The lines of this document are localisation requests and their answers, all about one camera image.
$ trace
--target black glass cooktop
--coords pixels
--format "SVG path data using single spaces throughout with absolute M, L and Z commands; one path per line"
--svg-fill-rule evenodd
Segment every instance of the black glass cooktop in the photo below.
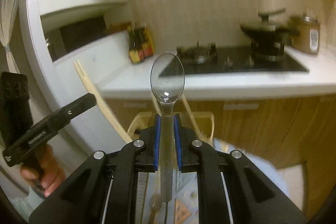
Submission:
M 163 75 L 169 74 L 174 68 L 169 64 L 163 71 Z M 204 64 L 183 64 L 186 75 L 228 72 L 254 72 L 254 71 L 302 71 L 309 72 L 305 67 L 285 53 L 281 62 L 269 62 L 251 59 L 251 47 L 217 47 L 217 58 Z

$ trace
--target black gripper frame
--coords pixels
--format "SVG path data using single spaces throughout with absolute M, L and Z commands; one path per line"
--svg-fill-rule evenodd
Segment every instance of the black gripper frame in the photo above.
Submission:
M 98 153 L 103 157 L 93 154 L 29 223 L 133 224 L 138 172 L 157 170 L 159 128 L 157 116 L 153 127 L 141 131 L 141 147 L 132 142 L 118 152 Z M 243 153 L 222 153 L 204 142 L 192 145 L 196 135 L 182 127 L 179 115 L 174 135 L 179 170 L 197 172 L 200 224 L 229 224 L 229 211 L 235 224 L 305 223 L 303 213 Z

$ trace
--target clear plastic spoon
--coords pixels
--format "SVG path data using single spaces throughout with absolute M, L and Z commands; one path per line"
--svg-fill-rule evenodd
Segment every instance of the clear plastic spoon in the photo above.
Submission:
M 162 108 L 160 137 L 161 200 L 172 199 L 174 117 L 173 106 L 184 89 L 184 69 L 179 58 L 165 52 L 155 60 L 151 72 L 151 87 Z

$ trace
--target kitchen counter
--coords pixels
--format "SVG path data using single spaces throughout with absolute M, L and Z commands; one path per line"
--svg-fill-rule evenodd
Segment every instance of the kitchen counter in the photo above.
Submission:
M 187 75 L 188 99 L 260 99 L 336 93 L 336 57 L 327 50 L 317 56 L 291 47 L 285 51 L 310 72 L 240 72 Z M 139 65 L 125 65 L 97 87 L 104 98 L 149 99 L 151 68 L 157 56 Z

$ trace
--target human hand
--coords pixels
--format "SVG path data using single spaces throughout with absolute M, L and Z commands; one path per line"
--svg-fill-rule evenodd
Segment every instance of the human hand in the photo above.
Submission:
M 63 181 L 65 181 L 65 173 L 62 167 L 53 156 L 53 149 L 50 145 L 45 146 L 43 155 L 38 159 L 39 164 L 44 170 L 43 177 L 41 179 L 41 186 L 44 190 L 44 196 L 47 198 L 55 191 Z M 29 185 L 34 185 L 34 180 L 39 178 L 39 173 L 28 166 L 22 165 L 20 168 L 21 176 L 28 182 Z

